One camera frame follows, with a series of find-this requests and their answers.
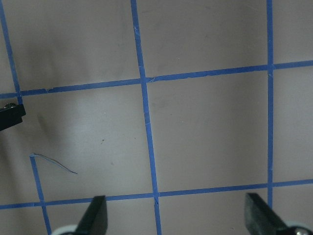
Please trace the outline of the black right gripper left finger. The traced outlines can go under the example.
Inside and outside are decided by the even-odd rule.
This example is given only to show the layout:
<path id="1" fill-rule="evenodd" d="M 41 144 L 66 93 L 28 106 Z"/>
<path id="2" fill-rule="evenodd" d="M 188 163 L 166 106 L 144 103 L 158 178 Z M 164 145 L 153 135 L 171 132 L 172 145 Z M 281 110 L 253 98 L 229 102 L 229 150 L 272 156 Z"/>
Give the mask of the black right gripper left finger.
<path id="1" fill-rule="evenodd" d="M 105 196 L 95 196 L 74 231 L 75 235 L 105 235 L 108 212 Z"/>

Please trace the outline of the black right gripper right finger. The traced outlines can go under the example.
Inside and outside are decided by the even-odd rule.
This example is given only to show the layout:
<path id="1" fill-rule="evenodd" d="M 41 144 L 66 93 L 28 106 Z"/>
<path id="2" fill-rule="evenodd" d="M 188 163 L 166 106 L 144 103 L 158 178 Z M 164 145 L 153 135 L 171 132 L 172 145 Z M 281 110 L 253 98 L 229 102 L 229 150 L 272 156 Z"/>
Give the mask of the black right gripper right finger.
<path id="1" fill-rule="evenodd" d="M 283 220 L 257 193 L 245 195 L 245 226 L 250 235 L 281 235 L 288 230 Z"/>

